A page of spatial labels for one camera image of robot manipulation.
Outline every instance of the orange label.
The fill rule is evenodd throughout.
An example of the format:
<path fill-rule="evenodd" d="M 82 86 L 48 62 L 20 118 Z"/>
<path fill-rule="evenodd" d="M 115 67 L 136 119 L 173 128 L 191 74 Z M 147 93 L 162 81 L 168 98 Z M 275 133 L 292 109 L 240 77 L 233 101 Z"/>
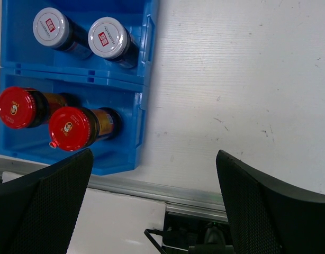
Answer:
<path fill-rule="evenodd" d="M 50 93 L 43 93 L 43 95 L 46 97 L 48 104 L 50 106 L 50 115 L 49 120 L 51 119 L 53 113 L 60 109 L 61 107 L 67 106 L 67 101 L 64 97 L 62 97 L 59 94 L 50 94 Z"/>
<path fill-rule="evenodd" d="M 111 134 L 114 130 L 114 122 L 112 117 L 103 110 L 91 110 L 99 121 L 98 138 L 104 135 Z"/>

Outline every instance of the logo on lid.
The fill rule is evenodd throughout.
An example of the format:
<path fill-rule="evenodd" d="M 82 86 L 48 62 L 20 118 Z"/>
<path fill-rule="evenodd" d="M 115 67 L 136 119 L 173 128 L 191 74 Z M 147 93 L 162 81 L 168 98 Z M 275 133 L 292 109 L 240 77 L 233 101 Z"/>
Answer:
<path fill-rule="evenodd" d="M 19 104 L 17 102 L 12 102 L 12 107 L 11 107 L 11 115 L 16 115 L 16 113 L 18 112 L 18 107 L 19 107 Z"/>
<path fill-rule="evenodd" d="M 98 34 L 98 37 L 103 47 L 109 44 L 109 41 L 107 40 L 106 34 L 104 32 Z"/>
<path fill-rule="evenodd" d="M 52 19 L 46 20 L 46 25 L 47 25 L 48 29 L 50 30 L 50 32 L 53 32 L 56 29 L 55 25 L 52 22 Z"/>
<path fill-rule="evenodd" d="M 71 122 L 68 122 L 65 124 L 64 131 L 70 132 L 72 130 L 73 124 Z"/>

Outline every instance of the glass jar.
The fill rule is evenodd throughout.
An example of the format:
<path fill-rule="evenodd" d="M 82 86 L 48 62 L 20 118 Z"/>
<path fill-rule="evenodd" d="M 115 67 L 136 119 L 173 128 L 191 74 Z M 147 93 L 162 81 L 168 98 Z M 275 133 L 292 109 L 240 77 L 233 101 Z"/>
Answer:
<path fill-rule="evenodd" d="M 76 151 L 114 138 L 122 129 L 122 119 L 111 108 L 63 107 L 52 116 L 49 128 L 52 148 Z"/>
<path fill-rule="evenodd" d="M 33 33 L 40 44 L 76 58 L 85 59 L 92 53 L 88 32 L 57 9 L 42 9 L 34 18 Z"/>
<path fill-rule="evenodd" d="M 12 86 L 0 95 L 0 118 L 12 129 L 34 128 L 48 123 L 57 109 L 68 105 L 76 105 L 68 94 Z"/>
<path fill-rule="evenodd" d="M 138 64 L 139 48 L 133 36 L 112 17 L 102 17 L 94 22 L 88 33 L 88 43 L 97 56 L 123 68 L 133 68 Z"/>

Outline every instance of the red logo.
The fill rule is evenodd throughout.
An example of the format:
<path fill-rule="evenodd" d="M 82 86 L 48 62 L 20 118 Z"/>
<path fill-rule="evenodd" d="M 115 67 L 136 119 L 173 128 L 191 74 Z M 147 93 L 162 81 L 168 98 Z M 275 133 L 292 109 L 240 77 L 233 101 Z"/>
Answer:
<path fill-rule="evenodd" d="M 46 20 L 46 25 L 50 32 L 53 32 L 56 29 L 55 25 L 53 25 L 52 19 Z"/>
<path fill-rule="evenodd" d="M 99 37 L 99 40 L 100 40 L 101 44 L 103 45 L 103 47 L 109 43 L 104 32 L 98 34 L 98 37 Z"/>

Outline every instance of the jar label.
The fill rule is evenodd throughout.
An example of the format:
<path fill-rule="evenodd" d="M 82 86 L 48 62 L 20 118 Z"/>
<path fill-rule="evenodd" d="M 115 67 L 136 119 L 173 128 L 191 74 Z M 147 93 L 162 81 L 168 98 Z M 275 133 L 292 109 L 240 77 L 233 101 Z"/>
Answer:
<path fill-rule="evenodd" d="M 99 134 L 97 140 L 102 139 L 105 135 L 110 135 L 114 130 L 114 122 L 111 115 L 104 110 L 92 110 L 99 122 Z"/>
<path fill-rule="evenodd" d="M 119 43 L 119 30 L 111 23 L 102 23 L 94 31 L 93 43 L 100 52 L 111 52 Z"/>
<path fill-rule="evenodd" d="M 68 106 L 65 98 L 59 94 L 43 93 L 43 95 L 47 99 L 48 104 L 50 106 L 48 121 L 51 119 L 51 117 L 55 111 L 57 111 L 61 107 Z"/>
<path fill-rule="evenodd" d="M 65 52 L 70 53 L 79 59 L 86 59 L 92 54 L 92 51 L 77 42 L 74 42 L 69 49 L 65 50 Z"/>
<path fill-rule="evenodd" d="M 55 39 L 60 31 L 59 18 L 53 13 L 45 13 L 37 23 L 37 32 L 41 39 L 51 41 Z"/>

